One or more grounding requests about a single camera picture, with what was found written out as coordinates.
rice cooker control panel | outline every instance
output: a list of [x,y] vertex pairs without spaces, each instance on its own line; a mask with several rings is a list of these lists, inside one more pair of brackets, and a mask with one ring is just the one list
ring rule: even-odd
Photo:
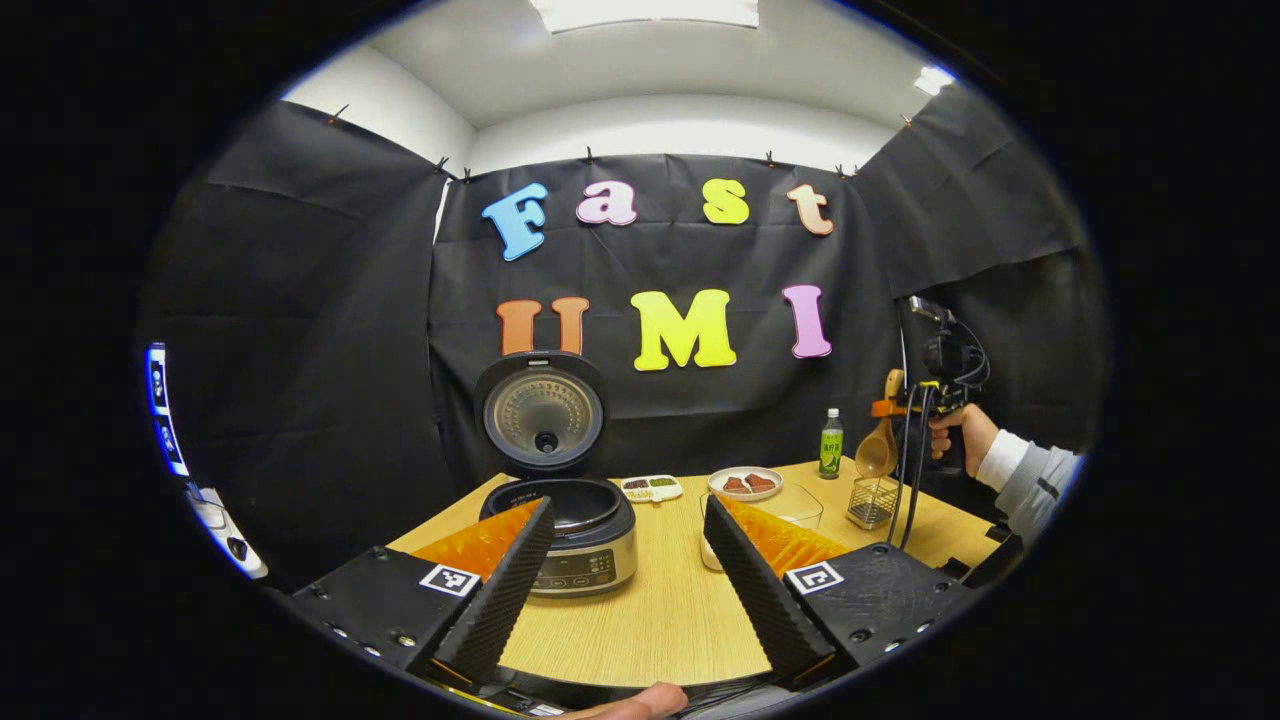
[[576,555],[549,555],[538,573],[538,579],[534,580],[534,589],[573,591],[604,585],[617,577],[611,548]]

clip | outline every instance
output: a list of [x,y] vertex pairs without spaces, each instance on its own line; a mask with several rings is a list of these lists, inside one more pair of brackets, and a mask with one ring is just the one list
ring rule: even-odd
[[342,106],[342,109],[340,109],[340,110],[338,110],[337,113],[334,113],[334,114],[329,115],[329,122],[328,122],[328,123],[325,123],[325,124],[329,124],[329,126],[332,126],[332,124],[333,124],[333,122],[338,119],[338,115],[340,115],[340,114],[342,114],[342,110],[346,110],[347,108],[351,108],[351,102],[347,102],[346,105],[343,105],[343,106]]

ceiling light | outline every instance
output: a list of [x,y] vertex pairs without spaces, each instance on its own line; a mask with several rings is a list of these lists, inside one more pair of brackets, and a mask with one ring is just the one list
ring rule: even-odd
[[951,73],[942,68],[925,65],[920,68],[920,77],[915,78],[915,88],[929,95],[937,95],[942,91],[943,86],[951,85],[955,79]]
[[637,20],[694,20],[755,28],[756,0],[530,0],[552,33]]

white wall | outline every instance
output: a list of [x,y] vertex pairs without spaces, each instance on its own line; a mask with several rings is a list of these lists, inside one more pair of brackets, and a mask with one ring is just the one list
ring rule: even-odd
[[303,78],[283,96],[380,135],[438,161],[457,176],[468,163],[476,131],[452,105],[394,60],[366,45],[356,46]]
[[595,155],[736,155],[846,170],[863,165],[899,128],[756,97],[649,95],[534,113],[476,133],[474,174]]

rice cooker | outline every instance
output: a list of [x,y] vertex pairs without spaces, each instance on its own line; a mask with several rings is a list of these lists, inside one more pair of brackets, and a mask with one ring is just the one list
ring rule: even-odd
[[635,510],[616,484],[575,473],[604,432],[600,387],[590,363],[558,351],[508,355],[476,386],[477,424],[513,477],[485,497],[480,519],[552,500],[556,539],[530,594],[602,594],[635,575]]

